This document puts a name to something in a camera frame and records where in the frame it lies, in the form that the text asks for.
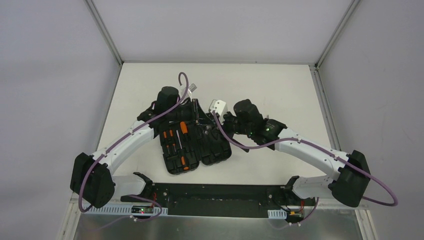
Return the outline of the small orange black screwdriver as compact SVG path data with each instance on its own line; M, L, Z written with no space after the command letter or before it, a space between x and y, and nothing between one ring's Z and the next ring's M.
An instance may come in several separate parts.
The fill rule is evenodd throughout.
M166 153L167 155L170 154L170 149L169 149L169 143L168 143L168 137L167 137L167 132L164 131L163 132L163 147L164 147L164 153Z

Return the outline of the black plastic tool case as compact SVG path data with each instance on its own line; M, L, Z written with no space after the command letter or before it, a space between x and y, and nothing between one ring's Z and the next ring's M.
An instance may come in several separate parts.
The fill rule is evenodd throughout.
M206 113L207 124L197 124L196 120L174 121L161 125L158 128L159 141L162 148L162 157L165 168L172 175L179 175L193 171L200 164L206 166L214 165L229 159L232 155L230 143L223 137L218 127L212 121L212 115ZM185 122L188 128L189 144L184 150L185 161L189 170L184 171L181 163L180 145L176 130L180 130L180 122ZM176 153L170 142L169 130L173 131L176 143ZM169 145L169 154L164 153L163 132L166 132Z

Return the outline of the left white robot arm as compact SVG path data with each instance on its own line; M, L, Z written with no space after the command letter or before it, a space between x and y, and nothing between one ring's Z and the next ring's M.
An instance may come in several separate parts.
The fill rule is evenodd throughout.
M78 194L82 212L101 208L110 200L134 195L140 202L152 198L153 189L139 173L116 175L118 168L140 147L154 140L159 128L173 119L193 113L192 93L197 86L190 84L178 90L164 86L149 108L117 139L94 153L80 153L74 160L70 189Z

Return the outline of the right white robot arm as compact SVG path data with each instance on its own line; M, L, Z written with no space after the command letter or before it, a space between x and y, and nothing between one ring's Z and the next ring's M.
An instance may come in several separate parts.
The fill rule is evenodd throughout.
M237 102L234 113L216 104L212 107L229 138L245 135L260 146L289 154L312 165L323 176L293 176L285 186L284 200L296 205L307 198L334 198L348 207L358 207L368 187L370 169L363 153L347 153L319 145L272 118L263 117L249 99Z

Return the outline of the large orange black screwdriver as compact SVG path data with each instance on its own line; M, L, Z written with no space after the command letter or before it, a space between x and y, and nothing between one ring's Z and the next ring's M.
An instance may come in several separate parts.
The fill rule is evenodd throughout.
M179 140L181 147L187 149L189 146L189 135L188 135L188 127L184 121L180 122L180 130L179 130Z

